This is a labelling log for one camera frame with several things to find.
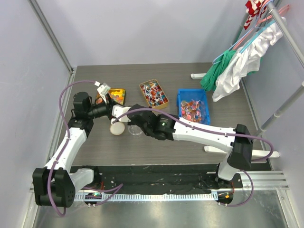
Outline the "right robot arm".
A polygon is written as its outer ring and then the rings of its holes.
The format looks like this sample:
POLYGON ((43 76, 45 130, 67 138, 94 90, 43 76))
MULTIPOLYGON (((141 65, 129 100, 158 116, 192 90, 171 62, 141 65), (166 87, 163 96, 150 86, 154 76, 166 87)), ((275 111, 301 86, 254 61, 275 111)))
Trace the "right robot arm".
POLYGON ((191 122, 161 110, 154 113, 138 104, 132 106, 126 116, 145 135, 157 140, 200 143, 226 152, 214 176, 216 185, 221 188, 228 186, 238 171, 251 168, 253 139, 245 125, 219 128, 191 122))

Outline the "gold tin of star candies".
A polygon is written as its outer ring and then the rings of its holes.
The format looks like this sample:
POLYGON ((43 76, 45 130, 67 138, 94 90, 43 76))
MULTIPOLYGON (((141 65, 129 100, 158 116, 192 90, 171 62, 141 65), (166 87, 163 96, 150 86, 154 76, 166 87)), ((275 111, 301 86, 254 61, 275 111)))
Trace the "gold tin of star candies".
MULTIPOLYGON (((126 98, 126 90, 125 89, 120 89, 120 88, 112 88, 109 91, 110 97, 115 100, 117 103, 119 103, 120 105, 124 105, 125 104, 125 98, 126 98)), ((96 94, 96 99, 95 99, 95 103, 99 104, 101 103, 102 97, 100 96, 99 93, 96 94)))

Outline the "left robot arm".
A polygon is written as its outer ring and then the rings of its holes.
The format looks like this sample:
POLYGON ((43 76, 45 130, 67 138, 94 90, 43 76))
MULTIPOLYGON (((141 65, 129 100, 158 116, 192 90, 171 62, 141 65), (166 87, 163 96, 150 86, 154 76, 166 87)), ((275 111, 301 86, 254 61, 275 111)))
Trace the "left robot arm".
POLYGON ((93 104, 91 96, 86 92, 74 95, 74 108, 62 143, 45 167, 36 168, 33 172, 37 205, 69 208, 79 190, 84 187, 95 190, 101 186, 102 177, 96 166, 82 166, 75 173, 70 173, 70 170, 93 128, 93 120, 104 116, 112 120, 129 110, 109 95, 105 98, 106 101, 93 104))

